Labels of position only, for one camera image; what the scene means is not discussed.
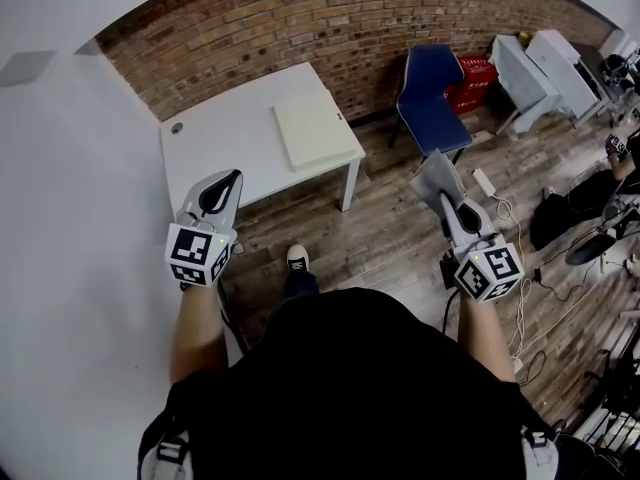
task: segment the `office chair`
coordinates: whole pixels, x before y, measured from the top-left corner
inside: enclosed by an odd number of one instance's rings
[[[464,80],[458,59],[445,44],[424,44],[409,50],[404,84],[396,107],[398,120],[389,139],[392,148],[404,122],[428,157],[436,149],[441,153],[456,151],[455,164],[471,135],[449,105],[444,91]]]

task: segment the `black shirt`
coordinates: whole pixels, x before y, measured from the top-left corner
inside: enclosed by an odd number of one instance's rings
[[[373,290],[285,303],[239,363],[169,402],[196,479],[526,477],[517,384]]]

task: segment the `person in black clothes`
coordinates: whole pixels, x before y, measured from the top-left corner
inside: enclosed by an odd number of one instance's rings
[[[167,409],[140,462],[168,426],[188,430],[196,480],[526,478],[521,430],[533,409],[492,303],[462,295],[456,343],[381,292],[320,294],[301,245],[287,262],[284,304],[231,368],[215,290],[185,291]]]
[[[531,244],[541,250],[581,222],[602,216],[604,207],[616,191],[640,194],[640,133],[627,142],[629,154],[620,160],[615,149],[607,149],[611,169],[599,171],[572,188],[566,196],[545,194],[536,208],[530,226]]]

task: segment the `power strip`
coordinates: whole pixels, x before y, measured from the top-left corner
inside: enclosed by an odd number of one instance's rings
[[[487,178],[487,175],[482,169],[476,169],[471,174],[487,197],[493,197],[496,194],[496,188],[489,181],[489,178]]]

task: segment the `white cloth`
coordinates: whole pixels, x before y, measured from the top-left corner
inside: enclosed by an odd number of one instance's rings
[[[562,107],[558,90],[527,57],[515,37],[496,36],[489,62],[496,67],[500,85],[520,113],[513,122],[516,133],[528,131],[540,116]]]

